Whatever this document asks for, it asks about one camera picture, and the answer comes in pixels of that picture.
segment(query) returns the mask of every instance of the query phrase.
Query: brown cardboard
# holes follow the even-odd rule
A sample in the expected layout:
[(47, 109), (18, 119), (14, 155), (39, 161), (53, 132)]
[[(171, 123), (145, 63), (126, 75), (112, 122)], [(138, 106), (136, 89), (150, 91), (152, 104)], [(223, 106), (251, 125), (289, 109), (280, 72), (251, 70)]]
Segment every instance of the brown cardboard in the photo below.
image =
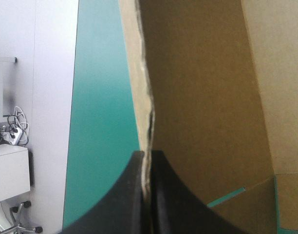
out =
[(277, 176), (281, 226), (298, 230), (298, 1), (140, 0), (144, 31), (128, 2), (141, 145), (149, 151), (154, 113), (147, 63), (153, 148), (191, 191), (209, 203), (245, 187), (214, 210), (249, 233), (276, 233), (275, 169), (288, 174)]
[(273, 176), (240, 0), (140, 1), (163, 150), (204, 202)]
[(277, 175), (280, 225), (298, 230), (298, 174)]
[(273, 177), (213, 208), (237, 227), (252, 234), (276, 233), (276, 203)]

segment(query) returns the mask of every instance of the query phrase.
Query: white drawer unit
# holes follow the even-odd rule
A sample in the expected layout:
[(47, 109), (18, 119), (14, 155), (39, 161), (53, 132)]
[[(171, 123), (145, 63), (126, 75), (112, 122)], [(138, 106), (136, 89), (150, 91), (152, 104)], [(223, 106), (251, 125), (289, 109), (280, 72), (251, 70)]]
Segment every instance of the white drawer unit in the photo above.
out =
[(0, 145), (0, 201), (30, 191), (27, 148)]

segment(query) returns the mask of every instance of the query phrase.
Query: black curved edge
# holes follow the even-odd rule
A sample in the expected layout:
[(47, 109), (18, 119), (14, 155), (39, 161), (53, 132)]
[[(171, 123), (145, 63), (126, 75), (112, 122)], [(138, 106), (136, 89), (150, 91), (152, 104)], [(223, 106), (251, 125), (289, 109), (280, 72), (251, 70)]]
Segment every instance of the black curved edge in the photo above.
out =
[(151, 192), (154, 234), (244, 234), (186, 187), (162, 151), (152, 152)]
[(134, 152), (109, 192), (61, 234), (147, 234), (150, 226), (141, 187), (143, 157), (143, 152)]

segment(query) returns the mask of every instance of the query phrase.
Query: green surface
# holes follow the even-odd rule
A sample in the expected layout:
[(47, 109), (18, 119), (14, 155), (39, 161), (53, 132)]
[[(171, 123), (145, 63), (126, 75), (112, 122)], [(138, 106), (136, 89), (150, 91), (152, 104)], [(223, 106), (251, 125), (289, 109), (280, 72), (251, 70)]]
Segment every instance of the green surface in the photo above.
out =
[(277, 178), (275, 178), (275, 192), (276, 192), (276, 210), (277, 210), (277, 234), (298, 234), (296, 230), (287, 230), (280, 227), (280, 210), (278, 200)]
[(244, 191), (245, 191), (245, 188), (240, 188), (240, 189), (238, 189), (236, 191), (233, 191), (233, 192), (231, 192), (231, 193), (229, 193), (225, 196), (222, 196), (221, 198), (216, 199), (215, 201), (212, 201), (212, 202), (208, 203), (207, 206), (209, 208), (213, 208), (214, 206), (217, 206), (217, 205), (223, 203), (224, 201), (230, 200), (233, 197), (243, 193)]
[(139, 150), (117, 0), (80, 0), (64, 227), (112, 187)]

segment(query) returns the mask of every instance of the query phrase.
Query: power strip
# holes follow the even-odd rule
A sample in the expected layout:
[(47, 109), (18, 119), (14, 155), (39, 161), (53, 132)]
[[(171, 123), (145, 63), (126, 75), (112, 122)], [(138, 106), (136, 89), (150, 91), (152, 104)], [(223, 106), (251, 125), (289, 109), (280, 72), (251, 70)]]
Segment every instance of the power strip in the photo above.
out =
[(12, 136), (10, 132), (1, 132), (1, 135), (4, 140), (8, 141), (11, 145), (17, 145), (21, 135), (22, 135), (22, 129), (17, 127), (14, 130), (11, 130)]

